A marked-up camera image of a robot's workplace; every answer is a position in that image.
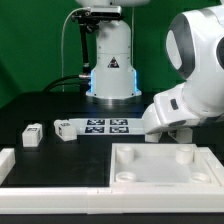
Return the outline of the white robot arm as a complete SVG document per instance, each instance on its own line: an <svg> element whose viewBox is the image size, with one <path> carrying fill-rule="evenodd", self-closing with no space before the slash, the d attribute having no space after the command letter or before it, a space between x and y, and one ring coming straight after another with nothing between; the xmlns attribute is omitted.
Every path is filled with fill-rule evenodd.
<svg viewBox="0 0 224 224"><path fill-rule="evenodd" d="M130 63L129 26L119 21L123 7L151 0L76 0L88 24L97 24L97 63L86 95L102 100L141 94ZM145 110L144 132L154 134L197 126L224 116L224 0L215 7L178 14L166 37L166 53L182 84L158 93Z"/></svg>

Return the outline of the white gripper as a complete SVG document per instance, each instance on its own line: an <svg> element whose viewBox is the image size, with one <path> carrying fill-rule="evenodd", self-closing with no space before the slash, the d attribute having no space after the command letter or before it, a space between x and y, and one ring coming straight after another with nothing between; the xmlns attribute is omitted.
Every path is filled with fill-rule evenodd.
<svg viewBox="0 0 224 224"><path fill-rule="evenodd" d="M182 96L183 87L183 84L179 84L154 96L153 103L147 107L142 116L146 134L161 133L224 120L224 111L211 116L206 110L203 110L200 114L190 109Z"/></svg>

